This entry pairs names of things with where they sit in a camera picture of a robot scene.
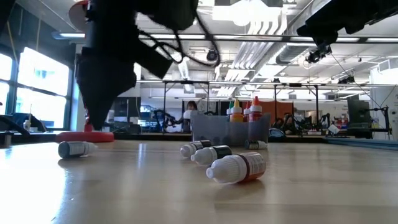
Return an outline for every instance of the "black cable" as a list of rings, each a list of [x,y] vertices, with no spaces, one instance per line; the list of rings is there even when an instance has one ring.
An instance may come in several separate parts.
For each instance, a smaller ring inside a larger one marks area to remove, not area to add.
[[[192,56],[187,55],[187,54],[183,51],[183,49],[182,49],[182,42],[181,42],[181,39],[180,39],[180,37],[178,36],[178,32],[177,32],[176,30],[173,30],[173,33],[174,33],[175,38],[176,38],[176,41],[177,41],[177,43],[178,43],[178,47],[176,47],[176,46],[174,46],[174,45],[172,45],[172,44],[166,43],[166,42],[160,42],[160,41],[158,41],[157,39],[155,39],[153,36],[151,36],[150,34],[148,34],[147,32],[145,32],[145,31],[143,31],[143,30],[140,30],[139,33],[142,34],[142,35],[144,35],[144,36],[146,36],[146,37],[148,37],[148,38],[150,38],[153,42],[155,42],[155,45],[153,46],[153,48],[156,49],[157,47],[160,47],[160,48],[162,49],[162,51],[163,51],[168,57],[170,57],[171,60],[173,60],[173,61],[174,61],[175,63],[177,63],[177,64],[182,63],[184,57],[188,57],[189,59],[193,60],[194,62],[196,62],[196,63],[198,63],[198,64],[200,64],[200,65],[204,65],[204,66],[207,66],[207,67],[216,67],[216,66],[218,66],[218,65],[220,64],[220,62],[221,62],[220,60],[221,60],[221,59],[220,59],[220,52],[218,51],[218,46],[217,46],[217,44],[216,44],[216,42],[215,42],[215,39],[214,39],[214,35],[211,34],[211,33],[209,32],[209,30],[207,29],[207,26],[206,26],[205,23],[202,21],[202,19],[200,18],[199,14],[197,13],[196,10],[194,10],[194,15],[195,15],[195,17],[197,18],[197,21],[198,21],[198,23],[199,23],[199,25],[200,25],[200,29],[205,33],[205,39],[206,39],[206,40],[209,40],[209,41],[211,42],[212,46],[214,47],[215,52],[217,53],[217,59],[216,59],[216,62],[215,62],[215,63],[206,63],[206,62],[202,62],[202,61],[199,60],[199,59],[196,59],[196,58],[194,58],[194,57],[192,57]],[[169,47],[169,48],[171,48],[171,49],[173,49],[173,50],[175,50],[175,51],[181,53],[181,60],[178,60],[178,61],[175,60],[175,59],[171,56],[171,54],[165,49],[164,46],[167,46],[167,47]]]
[[[390,91],[390,93],[387,95],[386,99],[383,100],[381,103],[381,106],[386,102],[386,100],[391,96],[391,93],[396,89],[397,85],[394,85],[393,89]]]
[[[345,72],[345,74],[349,75],[348,72],[344,69],[344,67],[340,64],[340,62],[335,58],[335,56],[334,56],[333,54],[330,54],[330,55],[335,59],[335,61],[337,62],[337,64],[343,69],[343,71]],[[381,114],[383,114],[384,119],[385,119],[385,118],[386,118],[386,114],[384,113],[384,110],[382,109],[381,106],[382,106],[383,103],[388,99],[388,97],[391,95],[391,93],[394,91],[394,89],[395,89],[395,87],[396,87],[397,85],[395,85],[395,86],[393,87],[393,89],[392,89],[391,92],[388,94],[388,96],[386,97],[386,99],[381,103],[381,105],[379,105],[379,104],[376,102],[376,100],[374,100],[373,98],[371,98],[371,96],[370,96],[368,93],[366,93],[366,91],[365,91],[364,89],[362,89],[362,87],[361,87],[359,84],[357,84],[355,81],[354,81],[354,83],[355,83],[365,94],[367,94],[367,96],[380,108]],[[386,127],[386,129],[388,130],[388,136],[389,136],[389,138],[390,138],[390,127],[391,127],[391,123],[389,122],[388,125],[389,125],[389,126]]]
[[[348,76],[350,76],[350,74],[347,72],[347,70],[344,69],[344,67],[340,64],[340,62],[335,58],[335,56],[333,54],[330,54],[335,61],[337,62],[337,64],[341,67],[341,69],[343,69],[343,71],[345,72],[345,74],[347,74]],[[361,85],[359,85],[358,83],[356,83],[356,81],[354,80],[355,85],[357,85],[380,109],[381,106],[376,102],[376,100],[374,100],[364,89],[362,89]]]

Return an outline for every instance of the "yellow bottle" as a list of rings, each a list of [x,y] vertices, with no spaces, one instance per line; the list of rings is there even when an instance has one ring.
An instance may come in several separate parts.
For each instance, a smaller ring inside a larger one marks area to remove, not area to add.
[[[230,122],[243,122],[242,107],[239,106],[238,99],[235,99],[234,107],[231,109],[232,114],[229,116]]]

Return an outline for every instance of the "glass window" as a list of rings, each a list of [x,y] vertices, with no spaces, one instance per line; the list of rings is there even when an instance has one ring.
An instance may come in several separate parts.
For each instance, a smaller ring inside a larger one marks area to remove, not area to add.
[[[67,100],[61,96],[51,96],[25,88],[17,89],[17,113],[32,112],[48,128],[63,128]]]
[[[6,83],[0,83],[0,114],[6,114],[7,96],[9,91],[9,85]]]
[[[0,78],[10,80],[12,69],[12,59],[8,56],[0,54]]]
[[[18,83],[66,96],[68,80],[66,65],[27,47],[21,53]]]

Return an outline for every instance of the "table surface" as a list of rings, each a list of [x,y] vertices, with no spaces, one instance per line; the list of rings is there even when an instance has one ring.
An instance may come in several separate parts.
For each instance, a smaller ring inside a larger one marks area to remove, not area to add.
[[[0,223],[398,221],[398,152],[274,143],[260,180],[231,185],[181,158],[183,144],[116,141],[72,161],[55,143],[0,149]]]

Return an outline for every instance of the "colorful bottle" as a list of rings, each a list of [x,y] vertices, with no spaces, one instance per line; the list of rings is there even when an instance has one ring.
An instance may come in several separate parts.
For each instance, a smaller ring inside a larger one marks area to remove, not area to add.
[[[248,182],[260,178],[266,171],[266,162],[258,152],[226,156],[214,161],[206,175],[218,183]]]
[[[234,107],[231,109],[232,114],[229,116],[230,122],[243,122],[242,107],[239,106],[238,99],[235,99]]]
[[[228,117],[228,121],[229,121],[229,117],[232,114],[232,107],[234,107],[234,103],[232,101],[229,102],[229,108],[226,110],[226,115]]]
[[[70,159],[80,156],[87,156],[96,149],[97,146],[91,142],[61,142],[58,146],[58,155],[62,159]]]
[[[217,159],[232,155],[229,146],[212,146],[197,151],[191,156],[191,160],[199,165],[211,165]]]
[[[246,109],[243,110],[243,122],[249,121],[249,114],[250,114],[250,101],[246,103]]]
[[[250,106],[249,122],[260,120],[262,117],[262,108],[260,105],[259,98],[256,96]]]
[[[263,141],[256,141],[256,140],[246,140],[244,142],[244,148],[249,150],[256,150],[256,149],[267,149],[267,143]]]
[[[259,102],[259,98],[255,97],[252,105],[250,106],[249,133],[248,133],[249,140],[266,141],[268,131],[264,130],[264,124],[259,122],[261,117],[262,117],[262,108]]]
[[[180,153],[183,157],[191,158],[197,150],[203,149],[204,147],[210,147],[211,142],[209,140],[204,141],[194,141],[190,144],[186,144],[181,147]]]

